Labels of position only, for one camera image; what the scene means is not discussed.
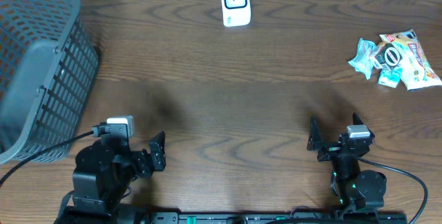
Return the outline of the small teal tissue pack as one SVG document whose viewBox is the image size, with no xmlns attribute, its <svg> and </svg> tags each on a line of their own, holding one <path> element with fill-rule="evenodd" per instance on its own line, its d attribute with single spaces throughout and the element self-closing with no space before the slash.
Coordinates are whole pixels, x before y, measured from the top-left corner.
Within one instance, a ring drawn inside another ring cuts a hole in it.
<svg viewBox="0 0 442 224">
<path fill-rule="evenodd" d="M 401 75 L 403 73 L 403 68 L 396 67 L 391 71 L 387 71 L 386 69 L 381 70 L 378 84 L 382 86 L 388 86 L 390 88 L 396 88 L 401 81 Z"/>
</svg>

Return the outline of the teal wet wipes pack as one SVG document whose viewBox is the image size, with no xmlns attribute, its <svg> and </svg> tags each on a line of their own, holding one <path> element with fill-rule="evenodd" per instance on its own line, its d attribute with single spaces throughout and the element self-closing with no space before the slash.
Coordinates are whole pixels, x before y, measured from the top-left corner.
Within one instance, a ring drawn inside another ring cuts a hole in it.
<svg viewBox="0 0 442 224">
<path fill-rule="evenodd" d="M 360 38 L 358 40 L 356 56 L 348 61 L 348 64 L 354 68 L 356 72 L 362 73 L 366 80 L 369 80 L 372 75 L 374 66 L 370 61 L 369 55 L 375 47 L 376 44 L 374 42 Z"/>
</svg>

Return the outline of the large yellow wet wipes pack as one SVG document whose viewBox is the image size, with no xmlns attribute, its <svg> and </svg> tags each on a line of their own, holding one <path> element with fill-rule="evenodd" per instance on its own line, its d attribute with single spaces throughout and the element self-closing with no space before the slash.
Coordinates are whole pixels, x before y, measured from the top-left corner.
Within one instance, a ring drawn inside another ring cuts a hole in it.
<svg viewBox="0 0 442 224">
<path fill-rule="evenodd" d="M 403 69 L 401 81 L 407 90 L 441 86 L 441 79 L 432 70 L 423 48 L 413 29 L 392 34 L 381 34 L 382 41 L 390 43 L 401 54 L 399 62 Z"/>
</svg>

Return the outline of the orange tissue pack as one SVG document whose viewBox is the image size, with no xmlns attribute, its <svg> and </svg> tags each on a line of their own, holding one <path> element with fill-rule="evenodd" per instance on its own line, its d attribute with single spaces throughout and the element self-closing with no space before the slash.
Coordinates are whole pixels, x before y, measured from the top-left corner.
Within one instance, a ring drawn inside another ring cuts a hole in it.
<svg viewBox="0 0 442 224">
<path fill-rule="evenodd" d="M 375 58 L 383 49 L 388 45 L 388 42 L 382 41 L 380 42 L 370 53 L 370 57 Z"/>
</svg>

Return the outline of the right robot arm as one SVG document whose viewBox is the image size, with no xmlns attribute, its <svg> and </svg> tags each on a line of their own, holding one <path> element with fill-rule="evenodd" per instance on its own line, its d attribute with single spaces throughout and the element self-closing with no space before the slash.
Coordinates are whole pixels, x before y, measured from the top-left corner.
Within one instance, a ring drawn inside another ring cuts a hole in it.
<svg viewBox="0 0 442 224">
<path fill-rule="evenodd" d="M 359 116 L 335 142 L 325 142 L 314 118 L 310 120 L 307 150 L 317 153 L 319 162 L 332 164 L 331 188 L 346 212 L 375 212 L 384 206 L 387 179 L 381 172 L 362 171 L 360 159 L 369 152 L 375 135 Z"/>
</svg>

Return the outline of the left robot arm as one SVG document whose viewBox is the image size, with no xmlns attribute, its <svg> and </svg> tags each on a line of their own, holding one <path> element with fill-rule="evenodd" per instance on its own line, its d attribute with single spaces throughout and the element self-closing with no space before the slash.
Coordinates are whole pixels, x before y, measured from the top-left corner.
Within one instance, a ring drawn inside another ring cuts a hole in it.
<svg viewBox="0 0 442 224">
<path fill-rule="evenodd" d="M 131 151 L 125 131 L 111 131 L 75 158 L 74 190 L 61 202 L 56 223 L 150 223 L 147 209 L 122 204 L 121 200 L 138 178 L 164 171 L 165 132 L 149 142 L 150 151 Z"/>
</svg>

